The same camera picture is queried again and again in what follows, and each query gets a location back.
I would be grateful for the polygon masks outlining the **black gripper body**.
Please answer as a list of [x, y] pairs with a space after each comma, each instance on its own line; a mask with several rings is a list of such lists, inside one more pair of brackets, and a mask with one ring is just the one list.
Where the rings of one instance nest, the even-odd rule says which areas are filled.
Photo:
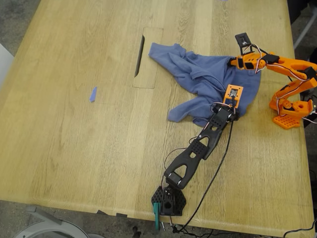
[[231, 106], [229, 111], [229, 122], [237, 121], [239, 119], [239, 111], [236, 107]]

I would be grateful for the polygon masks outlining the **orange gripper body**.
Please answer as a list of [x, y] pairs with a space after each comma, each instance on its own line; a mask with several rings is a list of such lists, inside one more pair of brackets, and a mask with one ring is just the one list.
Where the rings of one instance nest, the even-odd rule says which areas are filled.
[[260, 53], [248, 53], [241, 56], [237, 56], [234, 59], [234, 66], [236, 66], [238, 69], [259, 70], [263, 67], [263, 60], [261, 59], [259, 62], [260, 58]]

